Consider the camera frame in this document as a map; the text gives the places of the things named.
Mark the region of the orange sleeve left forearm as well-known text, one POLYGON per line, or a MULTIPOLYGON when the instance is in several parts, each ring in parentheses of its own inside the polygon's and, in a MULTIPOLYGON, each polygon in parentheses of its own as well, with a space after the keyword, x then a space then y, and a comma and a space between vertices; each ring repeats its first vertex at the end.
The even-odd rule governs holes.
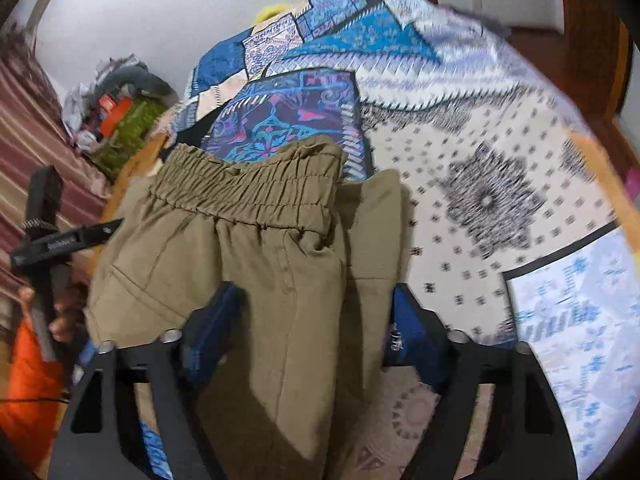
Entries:
POLYGON ((43 361, 36 334, 22 321, 15 338, 9 399, 1 403, 1 433, 30 470, 48 455, 65 383, 63 364, 43 361))

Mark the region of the left hand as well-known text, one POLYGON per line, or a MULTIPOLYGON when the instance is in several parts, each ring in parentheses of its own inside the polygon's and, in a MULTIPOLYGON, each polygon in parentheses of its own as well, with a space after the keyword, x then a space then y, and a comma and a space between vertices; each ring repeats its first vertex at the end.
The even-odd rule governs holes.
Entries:
MULTIPOLYGON (((35 291, 23 286, 18 291, 23 318, 32 328, 32 300, 35 291)), ((83 282, 68 285, 54 300, 55 317, 49 324, 49 332, 54 340, 70 344, 75 339, 78 326, 84 322, 84 309, 88 299, 88 286, 83 282)))

